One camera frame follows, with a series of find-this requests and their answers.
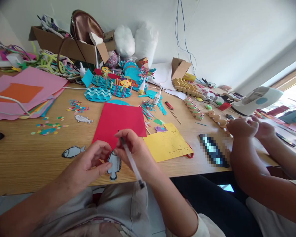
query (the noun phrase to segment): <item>scissors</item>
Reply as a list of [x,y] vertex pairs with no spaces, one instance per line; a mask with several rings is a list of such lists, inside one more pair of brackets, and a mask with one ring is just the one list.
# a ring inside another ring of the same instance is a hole
[[185,155],[185,156],[187,156],[188,158],[193,158],[194,157],[194,152],[193,153],[191,153],[191,154],[187,154],[187,155]]

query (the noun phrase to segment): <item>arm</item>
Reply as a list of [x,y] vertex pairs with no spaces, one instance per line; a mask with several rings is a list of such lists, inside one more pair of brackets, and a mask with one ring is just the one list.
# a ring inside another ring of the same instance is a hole
[[285,173],[296,180],[296,152],[292,151],[276,135],[275,129],[268,123],[260,123],[259,119],[252,116],[252,120],[259,123],[255,137],[261,142],[272,159],[280,164]]
[[249,123],[242,118],[227,125],[234,136],[230,162],[237,183],[250,197],[296,223],[296,185],[270,176],[253,145],[259,125]]
[[[167,175],[161,171],[143,139],[130,129],[121,130],[115,136],[124,137],[142,178],[153,190],[166,227],[178,237],[194,235],[198,229],[196,212],[185,201]],[[120,140],[115,151],[131,168]]]
[[2,214],[0,237],[29,236],[48,215],[107,172],[112,164],[98,159],[105,159],[110,150],[108,143],[96,141],[55,180]]

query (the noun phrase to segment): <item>dark pants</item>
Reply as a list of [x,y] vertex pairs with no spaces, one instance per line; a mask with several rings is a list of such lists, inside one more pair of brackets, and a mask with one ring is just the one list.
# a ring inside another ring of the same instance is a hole
[[[245,205],[248,196],[237,186],[232,171],[171,180],[196,212],[214,221],[226,237],[263,237],[255,218]],[[224,191],[217,184],[231,184],[235,193]]]

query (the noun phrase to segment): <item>white machine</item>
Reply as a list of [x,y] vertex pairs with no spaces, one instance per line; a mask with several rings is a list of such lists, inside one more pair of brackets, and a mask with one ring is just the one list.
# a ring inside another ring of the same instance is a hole
[[231,106],[241,115],[249,116],[256,109],[263,109],[274,104],[283,95],[283,92],[270,87],[258,87],[251,91],[242,101],[235,102]]

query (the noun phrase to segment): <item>green paper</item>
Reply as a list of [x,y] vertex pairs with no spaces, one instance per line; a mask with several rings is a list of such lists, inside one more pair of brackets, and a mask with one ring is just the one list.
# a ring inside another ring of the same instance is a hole
[[159,119],[155,119],[154,122],[162,126],[162,122]]

